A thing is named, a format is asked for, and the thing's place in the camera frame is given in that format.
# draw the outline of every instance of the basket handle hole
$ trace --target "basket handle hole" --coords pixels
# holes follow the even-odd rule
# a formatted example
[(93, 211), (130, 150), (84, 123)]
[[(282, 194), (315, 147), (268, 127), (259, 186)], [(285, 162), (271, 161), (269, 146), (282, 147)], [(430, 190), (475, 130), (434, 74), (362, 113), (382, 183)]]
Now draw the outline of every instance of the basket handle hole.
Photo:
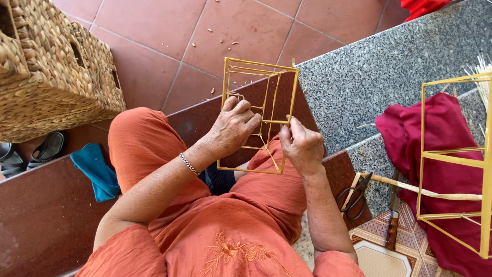
[(115, 85), (117, 88), (121, 89), (120, 87), (120, 80), (118, 80), (118, 75), (116, 74), (116, 70), (113, 70), (113, 78), (115, 80)]
[(82, 55), (80, 55), (79, 48), (73, 42), (70, 42), (70, 46), (72, 46), (73, 54), (75, 55), (75, 60), (77, 64), (83, 68), (85, 68), (84, 61), (82, 60)]
[(16, 39), (12, 14), (8, 7), (0, 5), (0, 30), (13, 39)]

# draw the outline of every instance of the woman's left hand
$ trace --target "woman's left hand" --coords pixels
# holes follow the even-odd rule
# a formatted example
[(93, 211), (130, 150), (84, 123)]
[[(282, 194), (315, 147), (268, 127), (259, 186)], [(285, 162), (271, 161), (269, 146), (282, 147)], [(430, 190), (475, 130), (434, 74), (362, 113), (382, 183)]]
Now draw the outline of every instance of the woman's left hand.
[(248, 137), (260, 124), (261, 115), (251, 110), (246, 100), (229, 97), (210, 131), (199, 140), (215, 160), (228, 156), (246, 144)]

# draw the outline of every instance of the woman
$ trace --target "woman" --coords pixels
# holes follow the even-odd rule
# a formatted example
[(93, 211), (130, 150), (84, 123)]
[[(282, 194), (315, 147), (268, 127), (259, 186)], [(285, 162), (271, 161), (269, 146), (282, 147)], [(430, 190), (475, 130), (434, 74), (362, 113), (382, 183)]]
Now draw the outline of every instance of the woman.
[[(211, 196), (197, 175), (246, 143), (261, 116), (230, 97), (192, 147), (162, 112), (118, 115), (109, 131), (123, 196), (97, 229), (94, 252), (77, 276), (363, 276), (321, 164), (323, 138), (295, 117), (270, 142), (281, 175), (241, 173), (229, 193)], [(274, 170), (259, 150), (248, 169)], [(311, 273), (291, 247), (307, 207)]]

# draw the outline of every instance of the floral embroidery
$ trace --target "floral embroidery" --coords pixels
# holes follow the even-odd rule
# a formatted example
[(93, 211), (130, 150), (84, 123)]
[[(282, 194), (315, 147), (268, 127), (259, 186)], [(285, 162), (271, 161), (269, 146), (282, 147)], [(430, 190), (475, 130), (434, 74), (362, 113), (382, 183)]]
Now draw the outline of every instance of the floral embroidery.
[(224, 233), (217, 233), (215, 236), (216, 245), (208, 246), (207, 248), (212, 252), (217, 254), (216, 258), (210, 261), (205, 262), (205, 265), (208, 267), (202, 269), (197, 277), (199, 276), (212, 276), (212, 270), (215, 265), (215, 269), (217, 269), (219, 260), (223, 258), (224, 262), (229, 263), (230, 259), (233, 257), (237, 257), (242, 261), (253, 262), (255, 260), (259, 260), (261, 262), (266, 259), (272, 259), (280, 265), (282, 271), (289, 277), (291, 277), (289, 271), (283, 266), (277, 258), (275, 258), (275, 254), (271, 251), (268, 251), (263, 245), (256, 244), (253, 242), (241, 244), (240, 241), (234, 243), (231, 238), (227, 238), (225, 240)]

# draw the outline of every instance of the blue cloth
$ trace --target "blue cloth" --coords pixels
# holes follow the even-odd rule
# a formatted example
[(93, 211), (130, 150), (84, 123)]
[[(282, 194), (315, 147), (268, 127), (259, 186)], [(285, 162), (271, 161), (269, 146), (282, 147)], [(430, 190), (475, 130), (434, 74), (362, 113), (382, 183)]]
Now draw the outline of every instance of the blue cloth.
[(89, 143), (70, 155), (75, 167), (92, 181), (96, 201), (103, 202), (118, 196), (120, 185), (116, 173), (104, 162), (99, 144)]

